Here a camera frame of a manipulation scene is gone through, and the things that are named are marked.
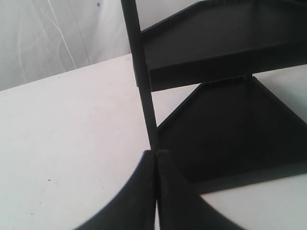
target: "white backdrop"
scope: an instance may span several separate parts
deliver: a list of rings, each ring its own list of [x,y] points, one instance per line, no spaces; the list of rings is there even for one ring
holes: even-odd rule
[[[197,0],[137,0],[144,29]],[[120,0],[0,0],[0,90],[130,52]]]

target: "black vertical pole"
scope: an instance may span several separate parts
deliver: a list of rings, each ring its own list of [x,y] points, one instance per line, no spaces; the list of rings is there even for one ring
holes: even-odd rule
[[[135,0],[121,0],[124,12],[128,38],[133,58],[134,72],[139,86],[141,102],[148,132],[151,149],[159,149],[159,139],[156,119],[154,115],[154,104],[151,94],[149,73],[142,45],[140,21]]]

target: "corner shelf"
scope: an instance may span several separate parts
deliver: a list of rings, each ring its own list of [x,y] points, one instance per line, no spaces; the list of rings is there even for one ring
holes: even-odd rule
[[[152,91],[302,65],[306,8],[200,1],[142,32]]]
[[[175,165],[198,187],[307,162],[307,124],[254,77],[200,85],[159,126],[158,133],[161,149],[171,151]],[[306,165],[289,175],[300,173],[307,173]],[[256,180],[240,178],[239,183],[227,182],[213,190],[205,185],[201,192],[266,180],[263,175]]]

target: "shelf tier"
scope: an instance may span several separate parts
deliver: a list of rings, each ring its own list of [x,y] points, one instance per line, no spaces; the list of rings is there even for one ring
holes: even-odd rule
[[[160,126],[201,193],[307,173],[307,124],[256,78],[201,84]]]
[[[236,2],[200,1],[142,32],[152,91],[307,63],[307,8]]]

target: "white surface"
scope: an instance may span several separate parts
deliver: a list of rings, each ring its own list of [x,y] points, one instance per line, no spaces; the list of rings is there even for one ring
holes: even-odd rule
[[[259,75],[305,121],[306,72]],[[153,93],[158,122],[195,87]],[[2,91],[0,106],[1,230],[77,227],[117,194],[149,148],[131,55]],[[306,181],[286,178],[206,200],[252,230],[306,229]]]
[[[195,2],[138,0],[141,27]],[[0,0],[0,32],[0,91],[130,52],[120,0]]]
[[[307,122],[307,66],[256,76]],[[205,194],[202,198],[247,230],[307,229],[307,174]]]

